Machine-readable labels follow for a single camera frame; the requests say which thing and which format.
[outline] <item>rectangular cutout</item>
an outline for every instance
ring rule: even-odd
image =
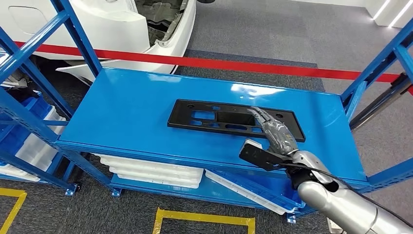
[[[192,118],[215,119],[215,113],[212,111],[192,111]]]
[[[252,114],[237,112],[217,112],[217,121],[224,123],[242,124],[255,126],[255,118]]]

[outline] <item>blue metal shelf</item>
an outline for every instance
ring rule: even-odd
[[[342,95],[270,87],[256,84],[144,73],[122,69],[103,69],[68,0],[51,0],[56,16],[20,49],[0,28],[0,46],[10,56],[0,66],[0,81],[15,69],[28,74],[71,118],[73,110],[49,81],[28,59],[61,24],[66,26],[96,81],[89,89],[73,118],[58,138],[47,123],[36,118],[4,90],[0,90],[0,111],[77,165],[118,196],[121,188],[186,198],[222,202],[248,207],[259,205],[204,178],[199,189],[158,185],[133,180],[112,180],[104,176],[79,152],[195,166],[240,174],[285,177],[283,171],[265,172],[238,158],[245,137],[197,132],[167,127],[176,99],[227,102],[293,111],[306,136],[302,150],[317,155],[327,168],[349,184],[371,192],[413,177],[412,159],[367,178],[358,158],[349,122],[363,92],[396,60],[413,80],[413,59],[407,49],[413,43],[413,20],[383,49]],[[263,147],[264,139],[255,139]],[[0,149],[0,159],[73,194],[75,185],[43,172]],[[304,207],[298,214],[313,210]]]
[[[326,93],[104,68],[56,143],[91,153],[286,177],[284,171],[266,172],[240,159],[244,136],[168,127],[177,99],[293,111],[306,136],[300,149],[316,154],[332,173],[355,187],[369,185],[340,96]],[[268,147],[266,139],[254,140]]]

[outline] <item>metal stand pole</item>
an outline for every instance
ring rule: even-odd
[[[399,99],[412,86],[412,83],[410,82],[409,77],[405,73],[402,73],[391,83],[391,85],[390,88],[384,91],[350,121],[350,129],[352,132],[355,132],[390,104]]]

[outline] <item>red rope barrier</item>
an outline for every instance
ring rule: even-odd
[[[24,44],[21,41],[15,41],[20,47]],[[64,54],[81,56],[77,47],[59,46],[59,45],[41,45],[38,52]],[[109,50],[94,50],[96,55],[102,59],[121,59],[129,61],[139,62],[154,62],[163,63],[187,67],[200,67],[219,70],[231,70],[241,72],[256,72],[267,74],[280,74],[300,77],[316,77],[316,78],[332,78],[332,79],[346,79],[355,80],[361,72],[355,71],[343,71],[343,70],[331,70],[331,69],[319,69],[309,67],[297,67],[297,66],[285,66],[274,64],[263,64],[254,62],[238,62],[228,60],[217,60],[209,58],[188,58],[188,57],[172,57],[162,55],[150,55],[142,53],[131,53],[121,51],[109,51]],[[382,74],[377,81],[379,82],[393,82],[399,75],[398,74]],[[413,87],[409,89],[409,92],[413,95]]]

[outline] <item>yellow floor marking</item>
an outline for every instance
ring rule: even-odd
[[[7,217],[6,221],[4,222],[3,226],[0,229],[0,234],[6,234],[6,232],[10,228],[10,225],[12,225],[14,218],[19,212],[20,207],[23,205],[23,202],[26,199],[27,193],[23,190],[0,188],[0,195],[18,197],[16,203],[14,204],[12,210],[9,213],[9,216]]]
[[[152,234],[160,234],[163,218],[173,218],[180,220],[224,223],[233,225],[244,225],[248,227],[248,234],[255,234],[255,218],[241,218],[213,214],[198,214],[179,211],[166,211],[158,208],[156,212],[155,224]]]

